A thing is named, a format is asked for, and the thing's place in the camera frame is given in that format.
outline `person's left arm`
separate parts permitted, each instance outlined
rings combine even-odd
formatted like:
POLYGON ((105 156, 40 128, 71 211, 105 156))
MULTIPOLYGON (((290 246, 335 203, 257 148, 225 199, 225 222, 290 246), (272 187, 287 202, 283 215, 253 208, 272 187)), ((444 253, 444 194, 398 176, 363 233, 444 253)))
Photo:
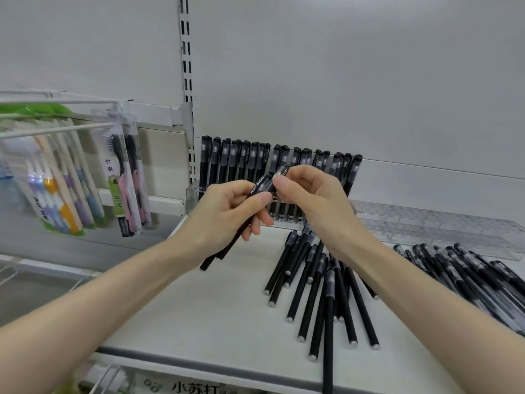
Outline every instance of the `person's left arm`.
POLYGON ((212 185, 179 231, 53 302, 0 328, 2 392, 40 394, 67 380, 82 361, 176 278, 243 232, 272 224, 268 192, 244 202, 253 184, 212 185))

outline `pile of pens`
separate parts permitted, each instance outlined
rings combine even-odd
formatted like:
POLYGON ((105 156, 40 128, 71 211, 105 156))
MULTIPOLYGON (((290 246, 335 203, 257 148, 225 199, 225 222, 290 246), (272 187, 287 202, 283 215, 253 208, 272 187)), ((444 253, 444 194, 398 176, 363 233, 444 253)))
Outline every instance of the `pile of pens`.
POLYGON ((525 337, 525 282, 499 260, 486 261, 461 244, 413 251, 394 246, 400 255, 487 315, 525 337))
MULTIPOLYGON (((350 153, 336 152, 331 156, 330 151, 320 149, 314 152, 309 148, 300 149, 296 146, 290 149, 279 144, 272 147, 269 143, 232 141, 230 138, 221 141, 219 137, 212 140, 205 135, 200 146, 199 199, 209 185, 235 179, 247 179, 255 183, 265 175, 267 168, 267 174, 273 175, 280 166, 286 164, 290 167, 309 164, 336 176, 348 196, 362 160, 362 155, 352 156, 350 153)), ((272 218, 280 221, 304 222, 299 207, 280 202, 277 196, 274 196, 269 212, 272 218)))
MULTIPOLYGON (((325 254, 323 252, 323 242, 319 241, 317 244, 314 244, 316 240, 316 235, 311 230, 309 224, 305 225, 300 235, 297 231, 291 231, 286 239, 285 249, 263 293, 270 296, 268 306, 275 308, 282 288, 289 288, 291 286, 299 267, 304 261, 304 268, 286 315, 286 322, 292 324, 295 320, 306 284, 310 284, 310 292, 297 335, 297 340, 305 343, 316 297, 321 287, 321 280, 324 277, 321 296, 319 297, 317 306, 317 314, 313 325, 308 359, 311 362, 317 362, 321 346, 321 336, 324 329, 323 393, 331 393, 333 387, 334 322, 341 321, 345 323, 346 335, 351 348, 356 348, 358 345, 349 306, 349 300, 352 294, 358 306, 371 348, 373 350, 379 350, 380 345, 372 321, 366 310, 354 272, 348 265, 338 261, 331 254, 325 254)), ((378 298, 376 293, 368 285, 365 285, 365 287, 368 289, 372 298, 378 298)))

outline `person's left hand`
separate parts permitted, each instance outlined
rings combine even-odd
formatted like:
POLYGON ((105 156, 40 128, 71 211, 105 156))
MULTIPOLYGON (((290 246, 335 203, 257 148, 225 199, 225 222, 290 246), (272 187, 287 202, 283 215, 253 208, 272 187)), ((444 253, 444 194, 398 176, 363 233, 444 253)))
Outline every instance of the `person's left hand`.
POLYGON ((194 263, 192 268, 224 249, 239 227, 253 214, 255 217, 242 234, 245 241, 250 239, 251 234, 260 234, 261 222, 266 226, 273 224, 266 210, 266 205, 272 201, 272 194, 261 192, 246 199, 253 185, 243 179, 211 185, 184 224, 168 239, 184 246, 184 252, 194 263))

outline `pink toothbrush handle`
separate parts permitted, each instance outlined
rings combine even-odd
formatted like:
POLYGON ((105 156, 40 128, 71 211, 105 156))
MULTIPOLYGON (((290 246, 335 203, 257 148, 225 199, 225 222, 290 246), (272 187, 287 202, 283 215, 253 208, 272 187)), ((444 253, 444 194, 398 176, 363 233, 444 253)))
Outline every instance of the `pink toothbrush handle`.
POLYGON ((135 188, 136 193, 136 202, 139 206, 140 223, 144 225, 144 223, 146 222, 146 213, 144 212, 144 207, 142 206, 142 192, 140 190, 139 171, 134 170, 131 176, 133 177, 133 186, 135 188))
POLYGON ((122 174, 119 177, 119 189, 120 194, 122 195, 122 207, 124 207, 124 213, 126 214, 126 219, 128 220, 130 232, 135 233, 135 222, 131 217, 131 211, 128 205, 128 194, 126 192, 126 177, 124 176, 124 174, 122 174))

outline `person's right arm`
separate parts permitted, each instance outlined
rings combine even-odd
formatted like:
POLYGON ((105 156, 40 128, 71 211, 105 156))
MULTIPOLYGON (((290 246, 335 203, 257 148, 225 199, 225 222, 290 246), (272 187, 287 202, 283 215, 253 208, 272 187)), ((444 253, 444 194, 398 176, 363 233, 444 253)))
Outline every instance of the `person's right arm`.
POLYGON ((348 263, 468 393, 525 392, 525 340, 366 230, 339 181, 312 166, 273 179, 327 249, 348 263))

